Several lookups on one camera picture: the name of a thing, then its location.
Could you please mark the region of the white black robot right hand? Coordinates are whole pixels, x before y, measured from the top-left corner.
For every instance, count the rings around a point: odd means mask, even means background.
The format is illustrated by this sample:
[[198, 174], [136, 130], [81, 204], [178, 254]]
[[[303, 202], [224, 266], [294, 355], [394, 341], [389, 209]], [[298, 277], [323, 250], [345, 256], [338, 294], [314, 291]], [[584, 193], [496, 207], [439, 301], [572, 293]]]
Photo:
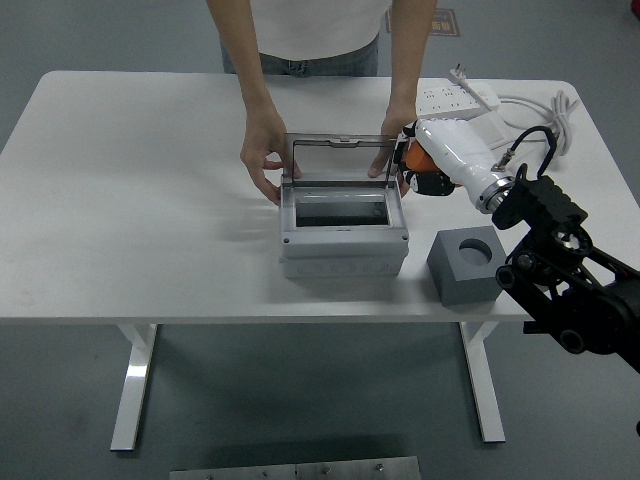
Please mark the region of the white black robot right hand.
[[513, 177], [494, 164], [489, 147], [461, 119], [415, 121], [401, 131], [392, 156], [403, 186], [425, 196], [448, 196], [461, 186], [484, 213], [513, 185]]

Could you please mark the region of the person's left hand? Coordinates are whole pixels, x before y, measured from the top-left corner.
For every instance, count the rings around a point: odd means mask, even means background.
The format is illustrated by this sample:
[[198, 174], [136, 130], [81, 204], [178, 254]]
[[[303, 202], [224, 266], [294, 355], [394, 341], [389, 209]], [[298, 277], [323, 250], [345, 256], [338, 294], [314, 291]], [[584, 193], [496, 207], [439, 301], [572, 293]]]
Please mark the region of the person's left hand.
[[[415, 105], [389, 105], [381, 125], [381, 135], [396, 140], [402, 129], [417, 119]], [[368, 169], [368, 176], [376, 178], [386, 169], [392, 147], [381, 147]]]

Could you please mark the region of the person's right hand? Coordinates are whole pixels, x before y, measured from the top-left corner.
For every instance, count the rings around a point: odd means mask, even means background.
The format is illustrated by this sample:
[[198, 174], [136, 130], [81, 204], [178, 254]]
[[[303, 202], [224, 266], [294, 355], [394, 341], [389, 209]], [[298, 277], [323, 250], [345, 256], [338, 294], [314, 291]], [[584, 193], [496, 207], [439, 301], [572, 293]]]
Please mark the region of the person's right hand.
[[301, 176], [287, 144], [285, 123], [273, 105], [247, 111], [240, 159], [254, 186], [276, 206], [281, 200], [280, 188], [266, 177], [265, 172], [283, 169], [293, 178]]

